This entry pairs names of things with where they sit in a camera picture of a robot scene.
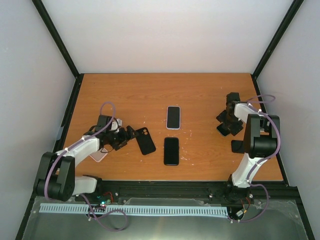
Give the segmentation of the dark green phone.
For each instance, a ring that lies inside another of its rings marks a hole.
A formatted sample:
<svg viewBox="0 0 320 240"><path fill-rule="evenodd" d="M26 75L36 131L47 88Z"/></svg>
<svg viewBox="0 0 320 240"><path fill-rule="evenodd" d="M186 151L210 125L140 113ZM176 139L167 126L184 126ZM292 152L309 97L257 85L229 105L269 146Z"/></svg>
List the dark green phone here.
<svg viewBox="0 0 320 240"><path fill-rule="evenodd" d="M218 125L216 129L223 137L226 137L231 133L230 130L223 123Z"/></svg>

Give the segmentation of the black case with ring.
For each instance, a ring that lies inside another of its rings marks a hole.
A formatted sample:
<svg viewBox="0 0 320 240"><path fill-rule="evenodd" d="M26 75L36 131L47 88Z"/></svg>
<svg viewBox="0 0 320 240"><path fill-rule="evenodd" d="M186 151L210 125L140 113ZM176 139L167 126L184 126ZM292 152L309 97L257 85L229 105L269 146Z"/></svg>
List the black case with ring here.
<svg viewBox="0 0 320 240"><path fill-rule="evenodd" d="M151 134L146 127L136 130L138 136L136 137L137 144L142 155L146 156L156 151L156 146L152 140Z"/></svg>

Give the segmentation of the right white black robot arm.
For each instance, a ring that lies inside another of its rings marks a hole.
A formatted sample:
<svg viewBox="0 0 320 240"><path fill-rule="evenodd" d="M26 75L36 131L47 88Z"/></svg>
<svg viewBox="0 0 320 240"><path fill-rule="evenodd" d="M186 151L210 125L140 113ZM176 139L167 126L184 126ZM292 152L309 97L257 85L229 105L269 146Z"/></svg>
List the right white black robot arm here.
<svg viewBox="0 0 320 240"><path fill-rule="evenodd" d="M226 108L216 119L217 131L224 137L244 130L243 140L233 140L231 151L243 154L238 168L227 180L224 197L236 202L249 196L252 180L261 166L275 157L281 148L280 118L254 108L253 98L241 101L238 92L226 95Z"/></svg>

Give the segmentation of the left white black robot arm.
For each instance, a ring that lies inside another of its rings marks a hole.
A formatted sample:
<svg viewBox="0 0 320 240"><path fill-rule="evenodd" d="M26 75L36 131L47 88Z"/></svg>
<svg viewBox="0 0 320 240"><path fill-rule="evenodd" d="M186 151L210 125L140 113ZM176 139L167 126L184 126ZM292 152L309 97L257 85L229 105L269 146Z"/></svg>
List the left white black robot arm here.
<svg viewBox="0 0 320 240"><path fill-rule="evenodd" d="M37 196L67 201L72 196L86 194L92 201L103 198L104 188L98 185L98 177L84 175L76 177L79 163L88 156L102 150L105 145L115 151L137 138L139 133L131 126L122 127L122 121L113 116L99 115L80 140L57 152L45 152L41 159L33 185Z"/></svg>

